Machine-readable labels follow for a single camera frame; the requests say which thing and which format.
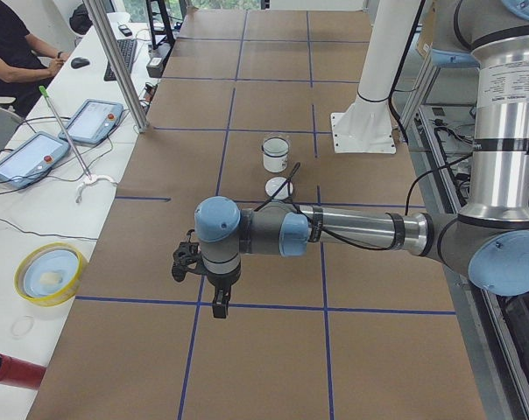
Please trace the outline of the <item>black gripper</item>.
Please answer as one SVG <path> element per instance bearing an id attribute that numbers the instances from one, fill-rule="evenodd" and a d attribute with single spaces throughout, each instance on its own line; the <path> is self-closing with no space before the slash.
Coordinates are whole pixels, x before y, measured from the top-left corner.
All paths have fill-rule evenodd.
<path id="1" fill-rule="evenodd" d="M 212 301 L 212 312 L 215 319 L 225 319 L 228 317 L 228 303 L 231 296 L 232 286 L 239 280 L 240 269 L 233 269 L 225 274 L 209 272 L 207 278 L 214 286 L 215 293 Z"/>

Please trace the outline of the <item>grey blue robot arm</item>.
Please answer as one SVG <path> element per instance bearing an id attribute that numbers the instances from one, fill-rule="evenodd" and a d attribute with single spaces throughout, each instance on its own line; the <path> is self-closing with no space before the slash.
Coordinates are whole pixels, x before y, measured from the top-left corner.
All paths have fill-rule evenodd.
<path id="1" fill-rule="evenodd" d="M 216 318 L 228 314 L 242 255 L 302 256 L 312 242 L 404 250 L 495 295 L 529 292 L 529 1 L 445 1 L 436 18 L 434 53 L 479 67 L 466 204 L 456 214 L 298 206 L 289 178 L 254 209 L 205 199 L 194 213 L 193 266 L 214 286 Z"/>

